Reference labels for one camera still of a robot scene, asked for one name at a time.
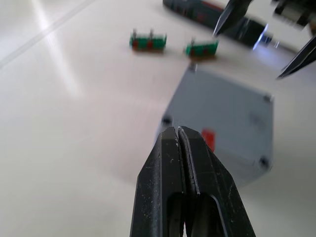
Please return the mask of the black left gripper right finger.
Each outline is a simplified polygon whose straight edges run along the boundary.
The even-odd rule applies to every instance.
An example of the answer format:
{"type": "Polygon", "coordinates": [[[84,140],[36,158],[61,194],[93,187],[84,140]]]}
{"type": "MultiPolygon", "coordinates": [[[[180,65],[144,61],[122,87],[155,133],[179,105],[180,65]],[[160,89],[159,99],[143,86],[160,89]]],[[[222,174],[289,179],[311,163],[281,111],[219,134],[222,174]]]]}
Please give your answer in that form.
{"type": "Polygon", "coordinates": [[[234,179],[200,133],[181,126],[178,137],[187,188],[187,236],[255,236],[234,179]]]}

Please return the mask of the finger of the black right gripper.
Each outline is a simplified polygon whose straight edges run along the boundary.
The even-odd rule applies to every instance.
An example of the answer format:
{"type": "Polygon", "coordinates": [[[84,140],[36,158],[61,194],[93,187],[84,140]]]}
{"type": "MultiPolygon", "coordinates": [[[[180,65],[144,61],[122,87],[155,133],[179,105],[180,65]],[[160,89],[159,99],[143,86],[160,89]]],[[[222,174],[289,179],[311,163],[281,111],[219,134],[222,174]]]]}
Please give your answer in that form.
{"type": "Polygon", "coordinates": [[[284,67],[277,79],[283,79],[299,71],[316,60],[316,37],[312,39],[296,54],[296,56],[284,67]]]}
{"type": "Polygon", "coordinates": [[[222,34],[224,31],[242,19],[246,14],[249,5],[249,0],[230,0],[221,13],[213,34],[222,34]]]}

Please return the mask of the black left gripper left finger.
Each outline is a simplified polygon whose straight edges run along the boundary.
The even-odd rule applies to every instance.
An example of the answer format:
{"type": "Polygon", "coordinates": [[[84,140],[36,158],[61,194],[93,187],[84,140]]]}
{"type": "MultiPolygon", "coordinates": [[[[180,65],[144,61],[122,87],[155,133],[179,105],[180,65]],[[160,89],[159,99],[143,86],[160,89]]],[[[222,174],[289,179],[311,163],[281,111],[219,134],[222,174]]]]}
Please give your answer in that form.
{"type": "Polygon", "coordinates": [[[174,127],[160,133],[137,177],[132,237],[181,237],[186,185],[174,127]]]}

